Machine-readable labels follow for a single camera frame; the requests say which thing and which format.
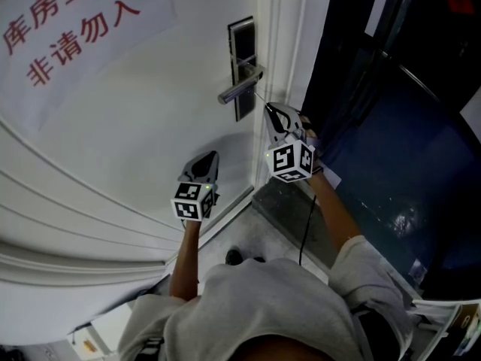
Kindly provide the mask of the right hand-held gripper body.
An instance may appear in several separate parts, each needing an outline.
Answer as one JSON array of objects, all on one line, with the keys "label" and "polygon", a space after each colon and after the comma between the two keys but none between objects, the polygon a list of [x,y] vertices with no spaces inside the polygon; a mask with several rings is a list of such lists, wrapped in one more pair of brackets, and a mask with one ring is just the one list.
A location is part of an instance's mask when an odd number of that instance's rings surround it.
[{"label": "right hand-held gripper body", "polygon": [[305,131],[274,133],[265,152],[270,174],[284,183],[302,181],[313,173],[315,147],[307,143]]}]

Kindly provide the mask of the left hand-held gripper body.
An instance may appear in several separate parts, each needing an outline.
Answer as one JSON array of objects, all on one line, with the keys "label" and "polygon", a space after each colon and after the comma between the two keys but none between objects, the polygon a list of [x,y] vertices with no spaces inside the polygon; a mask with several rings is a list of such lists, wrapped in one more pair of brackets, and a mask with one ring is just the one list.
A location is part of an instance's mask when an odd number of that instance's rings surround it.
[{"label": "left hand-held gripper body", "polygon": [[185,171],[179,177],[176,193],[171,199],[174,216],[178,220],[196,222],[209,219],[219,198],[216,179],[216,174],[196,177]]}]

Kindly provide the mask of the person's right hand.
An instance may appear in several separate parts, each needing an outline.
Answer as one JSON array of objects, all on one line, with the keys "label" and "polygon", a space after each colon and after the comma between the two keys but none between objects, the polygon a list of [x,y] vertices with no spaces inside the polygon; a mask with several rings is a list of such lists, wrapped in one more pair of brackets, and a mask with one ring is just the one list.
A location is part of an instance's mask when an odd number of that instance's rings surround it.
[{"label": "person's right hand", "polygon": [[318,151],[321,151],[322,150],[321,141],[318,138],[318,135],[315,133],[313,129],[313,125],[310,122],[309,118],[304,115],[301,115],[300,120],[302,123],[302,127],[304,129],[306,144],[308,146],[314,147]]}]

